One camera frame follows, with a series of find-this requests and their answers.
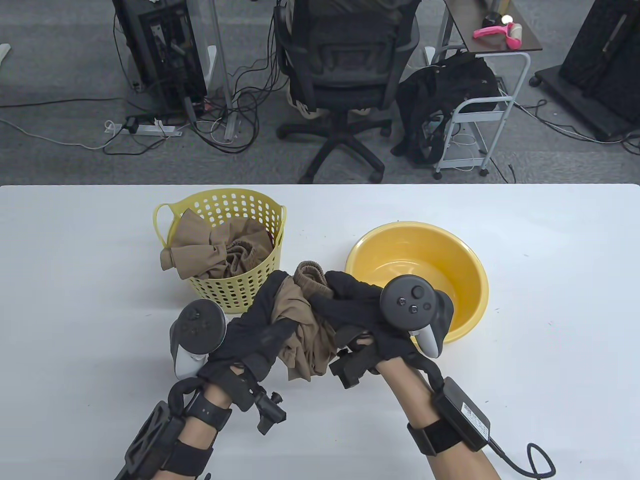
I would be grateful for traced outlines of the person's right hand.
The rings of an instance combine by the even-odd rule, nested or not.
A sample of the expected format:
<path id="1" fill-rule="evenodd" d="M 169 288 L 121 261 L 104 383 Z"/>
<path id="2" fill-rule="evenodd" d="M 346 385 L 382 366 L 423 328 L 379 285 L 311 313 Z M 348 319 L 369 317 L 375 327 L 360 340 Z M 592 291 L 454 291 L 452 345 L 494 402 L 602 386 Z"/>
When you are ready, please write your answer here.
<path id="1" fill-rule="evenodd" d="M 371 359 L 366 370 L 379 375 L 378 364 L 400 358 L 428 375 L 441 374 L 436 363 L 418 351 L 409 332 L 385 318 L 381 287 L 359 281 L 341 270 L 329 270 L 324 276 L 333 296 L 314 294 L 309 299 L 311 307 L 334 329 L 340 347 L 347 346 L 356 353 L 368 351 Z"/>

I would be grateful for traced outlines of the person's left hand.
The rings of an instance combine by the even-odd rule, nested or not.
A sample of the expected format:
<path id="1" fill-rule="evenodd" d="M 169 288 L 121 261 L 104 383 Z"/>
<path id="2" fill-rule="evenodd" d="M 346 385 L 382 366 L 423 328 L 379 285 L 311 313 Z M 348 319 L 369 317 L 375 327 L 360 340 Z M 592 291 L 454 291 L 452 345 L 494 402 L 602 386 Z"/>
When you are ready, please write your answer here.
<path id="1" fill-rule="evenodd" d="M 208 357 L 197 377 L 214 384 L 224 368 L 243 368 L 255 381 L 270 373 L 285 343 L 297 332 L 298 324 L 290 318 L 273 321 L 275 299 L 287 272 L 275 270 L 258 289 L 253 304 L 240 317 L 227 324 L 222 345 Z"/>

